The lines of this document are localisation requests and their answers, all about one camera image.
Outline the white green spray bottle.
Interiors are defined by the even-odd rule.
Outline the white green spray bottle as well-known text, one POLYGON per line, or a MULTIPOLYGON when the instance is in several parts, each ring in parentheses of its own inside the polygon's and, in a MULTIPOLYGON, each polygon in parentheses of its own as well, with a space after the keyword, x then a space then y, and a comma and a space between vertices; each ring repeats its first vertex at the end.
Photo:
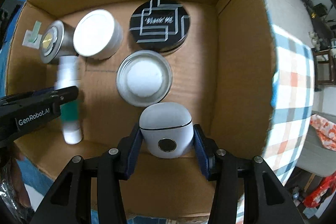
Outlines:
MULTIPOLYGON (((55 89, 71 86, 80 87, 79 58, 77 56, 61 56, 55 89)), ((71 145, 80 143, 83 135, 80 128, 78 100, 61 105, 60 111, 64 141, 71 145)))

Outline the white earbuds case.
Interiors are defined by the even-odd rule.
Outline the white earbuds case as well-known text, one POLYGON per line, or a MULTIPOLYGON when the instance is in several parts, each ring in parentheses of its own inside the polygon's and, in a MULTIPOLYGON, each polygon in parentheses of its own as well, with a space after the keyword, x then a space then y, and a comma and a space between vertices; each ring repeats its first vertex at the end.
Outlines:
POLYGON ((193 119, 181 104, 163 102, 147 107, 139 118, 139 128, 148 151, 156 157, 174 159, 192 148, 193 119))

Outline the grey sofa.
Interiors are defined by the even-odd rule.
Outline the grey sofa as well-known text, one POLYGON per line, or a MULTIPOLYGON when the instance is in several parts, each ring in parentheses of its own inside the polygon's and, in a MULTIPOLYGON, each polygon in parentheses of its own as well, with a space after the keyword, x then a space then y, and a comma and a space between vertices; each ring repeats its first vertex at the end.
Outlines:
POLYGON ((316 130, 308 124, 308 130, 296 167, 320 177, 335 172, 335 151, 323 147, 316 130))

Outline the silver tin gold label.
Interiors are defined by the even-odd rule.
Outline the silver tin gold label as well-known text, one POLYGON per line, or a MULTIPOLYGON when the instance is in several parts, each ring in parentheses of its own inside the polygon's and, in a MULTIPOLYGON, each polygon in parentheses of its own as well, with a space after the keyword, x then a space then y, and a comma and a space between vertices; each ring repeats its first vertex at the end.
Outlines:
POLYGON ((39 54, 44 64, 57 64, 61 56, 76 56, 73 37, 75 29, 56 20, 52 22, 42 35, 39 54))

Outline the plaid checkered blanket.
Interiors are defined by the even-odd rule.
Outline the plaid checkered blanket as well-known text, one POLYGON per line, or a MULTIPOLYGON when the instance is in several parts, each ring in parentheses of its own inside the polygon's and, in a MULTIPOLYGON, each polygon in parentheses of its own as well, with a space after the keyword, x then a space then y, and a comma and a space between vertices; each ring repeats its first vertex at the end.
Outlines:
POLYGON ((234 140, 240 157, 261 156, 286 184, 303 149, 313 106, 310 47, 271 24, 244 31, 245 65, 235 90, 241 106, 234 140))

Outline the orange floral cloth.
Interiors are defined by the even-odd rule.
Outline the orange floral cloth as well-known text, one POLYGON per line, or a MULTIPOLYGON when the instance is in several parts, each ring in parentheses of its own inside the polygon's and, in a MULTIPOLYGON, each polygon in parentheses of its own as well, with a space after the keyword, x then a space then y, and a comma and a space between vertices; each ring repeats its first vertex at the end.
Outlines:
POLYGON ((310 118, 310 125, 315 129, 316 134, 325 149, 336 151, 336 126, 335 123, 313 114, 310 118))

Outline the white round jar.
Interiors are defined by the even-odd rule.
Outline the white round jar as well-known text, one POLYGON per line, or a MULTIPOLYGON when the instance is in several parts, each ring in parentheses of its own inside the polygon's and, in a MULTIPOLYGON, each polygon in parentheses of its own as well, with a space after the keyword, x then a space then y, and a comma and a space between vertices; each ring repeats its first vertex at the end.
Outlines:
POLYGON ((95 60, 105 60, 113 56, 122 40, 122 26, 104 9, 86 14, 77 24, 73 34, 75 51, 80 56, 95 60))

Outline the silver tin white centre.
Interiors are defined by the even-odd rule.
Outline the silver tin white centre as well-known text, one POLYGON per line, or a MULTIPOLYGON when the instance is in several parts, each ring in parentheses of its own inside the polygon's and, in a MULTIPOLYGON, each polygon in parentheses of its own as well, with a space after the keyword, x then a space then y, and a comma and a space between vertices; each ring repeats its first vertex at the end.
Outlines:
POLYGON ((160 102, 168 94, 173 82, 169 62, 159 53, 136 51, 120 64, 116 87, 120 96, 136 107, 160 102))

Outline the dark wooden stool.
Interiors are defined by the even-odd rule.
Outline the dark wooden stool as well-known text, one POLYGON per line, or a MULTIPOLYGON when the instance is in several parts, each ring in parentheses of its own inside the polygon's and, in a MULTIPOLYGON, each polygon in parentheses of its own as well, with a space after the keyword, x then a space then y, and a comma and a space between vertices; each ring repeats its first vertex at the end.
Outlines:
POLYGON ((335 49, 318 51, 312 49, 314 61, 314 91, 321 92, 322 86, 335 86, 335 49))

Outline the black round tin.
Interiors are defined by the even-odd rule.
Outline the black round tin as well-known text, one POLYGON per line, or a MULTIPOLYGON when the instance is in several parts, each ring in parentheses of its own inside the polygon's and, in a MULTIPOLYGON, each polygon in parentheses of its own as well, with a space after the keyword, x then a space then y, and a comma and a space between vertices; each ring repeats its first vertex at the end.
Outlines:
POLYGON ((143 50, 160 53, 179 48, 187 38, 190 16, 174 0, 149 0, 130 17, 129 32, 143 50))

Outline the cardboard milk box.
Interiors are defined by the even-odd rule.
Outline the cardboard milk box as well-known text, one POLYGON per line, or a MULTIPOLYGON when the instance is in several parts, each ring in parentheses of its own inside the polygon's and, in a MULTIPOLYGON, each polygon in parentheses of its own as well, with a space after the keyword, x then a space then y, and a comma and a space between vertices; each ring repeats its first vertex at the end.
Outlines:
MULTIPOLYGON (((17 140, 17 146, 43 173, 56 178, 75 155, 90 158, 115 147, 130 134, 142 112, 119 95, 116 72, 139 50, 128 29, 133 11, 149 0, 27 0, 11 42, 6 93, 51 87, 56 67, 41 62, 23 45, 25 32, 56 19, 76 26, 95 9, 108 10, 123 28, 123 41, 108 60, 80 59, 80 116, 84 135, 77 145, 63 139, 55 120, 17 140)), ((166 56, 173 71, 167 102, 184 105, 194 123, 231 154, 250 159, 265 145, 272 114, 275 57, 264 0, 176 0, 190 16, 185 42, 166 56)))

